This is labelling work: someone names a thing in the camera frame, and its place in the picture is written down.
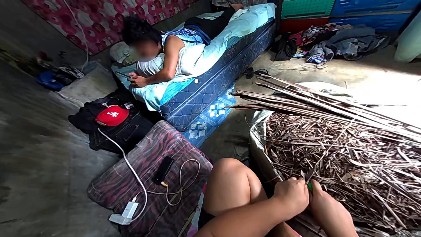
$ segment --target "knee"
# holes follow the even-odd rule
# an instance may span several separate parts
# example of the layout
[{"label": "knee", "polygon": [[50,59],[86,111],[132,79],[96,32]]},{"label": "knee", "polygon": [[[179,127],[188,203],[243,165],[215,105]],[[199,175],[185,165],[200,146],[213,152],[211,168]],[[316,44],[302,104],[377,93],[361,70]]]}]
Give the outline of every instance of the knee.
[{"label": "knee", "polygon": [[243,163],[234,158],[222,158],[213,166],[212,172],[226,173],[237,172],[243,168],[247,168]]}]

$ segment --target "black pants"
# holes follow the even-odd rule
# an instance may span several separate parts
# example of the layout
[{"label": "black pants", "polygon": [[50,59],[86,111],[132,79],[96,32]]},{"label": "black pants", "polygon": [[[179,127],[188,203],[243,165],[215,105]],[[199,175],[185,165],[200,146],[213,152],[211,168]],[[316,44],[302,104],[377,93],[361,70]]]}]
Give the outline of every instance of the black pants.
[{"label": "black pants", "polygon": [[229,19],[231,19],[234,13],[235,9],[230,7],[226,9],[222,15],[214,20],[192,17],[187,19],[184,25],[195,25],[199,27],[205,34],[209,36],[210,40],[212,40],[225,29],[226,25],[228,25]]}]

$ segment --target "white pillow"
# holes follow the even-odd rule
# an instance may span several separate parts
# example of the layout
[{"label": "white pillow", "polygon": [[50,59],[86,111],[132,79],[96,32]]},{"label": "white pillow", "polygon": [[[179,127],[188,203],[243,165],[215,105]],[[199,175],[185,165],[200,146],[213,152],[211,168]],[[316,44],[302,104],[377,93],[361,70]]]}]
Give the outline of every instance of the white pillow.
[{"label": "white pillow", "polygon": [[[205,48],[204,44],[183,47],[179,52],[179,62],[177,64],[177,75],[193,74],[196,61],[202,55]],[[164,66],[164,53],[160,53],[156,58],[149,62],[137,62],[137,72],[143,77],[150,77],[159,72]]]}]

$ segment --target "pink patterned fabric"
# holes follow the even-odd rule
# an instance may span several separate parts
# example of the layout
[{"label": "pink patterned fabric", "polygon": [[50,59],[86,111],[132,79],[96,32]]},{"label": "pink patterned fabric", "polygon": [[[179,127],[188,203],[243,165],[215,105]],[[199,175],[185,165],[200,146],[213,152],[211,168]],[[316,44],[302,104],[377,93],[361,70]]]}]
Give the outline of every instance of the pink patterned fabric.
[{"label": "pink patterned fabric", "polygon": [[[121,40],[124,16],[138,15],[155,24],[197,0],[66,0],[83,28],[90,55]],[[81,49],[85,39],[63,0],[22,0]]]}]

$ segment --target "blue floral mattress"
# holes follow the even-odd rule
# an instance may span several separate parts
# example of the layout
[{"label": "blue floral mattress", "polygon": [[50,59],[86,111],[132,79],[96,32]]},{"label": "blue floral mattress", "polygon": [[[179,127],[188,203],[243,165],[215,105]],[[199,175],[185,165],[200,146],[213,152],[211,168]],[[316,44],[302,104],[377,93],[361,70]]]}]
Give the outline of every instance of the blue floral mattress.
[{"label": "blue floral mattress", "polygon": [[167,98],[161,105],[161,113],[165,119],[177,130],[184,131],[196,116],[269,47],[274,30],[273,21],[268,22],[230,46],[210,70],[196,77],[175,96]]}]

